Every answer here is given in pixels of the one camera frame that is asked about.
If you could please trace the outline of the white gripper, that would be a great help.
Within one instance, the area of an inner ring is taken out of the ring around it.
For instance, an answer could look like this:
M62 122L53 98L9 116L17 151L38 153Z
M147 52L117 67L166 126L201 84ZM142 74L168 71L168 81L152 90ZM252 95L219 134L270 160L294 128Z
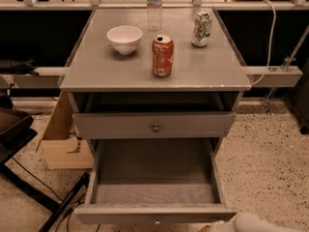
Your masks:
M225 222L220 220L214 222L211 226L206 225L199 232L236 232L236 230L232 221Z

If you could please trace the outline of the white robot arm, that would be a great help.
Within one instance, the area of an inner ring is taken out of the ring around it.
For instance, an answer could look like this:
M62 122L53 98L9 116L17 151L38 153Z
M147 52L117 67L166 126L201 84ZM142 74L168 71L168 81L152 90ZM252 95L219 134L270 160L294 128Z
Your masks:
M234 220L217 221L206 225L198 232L302 232L289 227L278 226L253 213L239 213Z

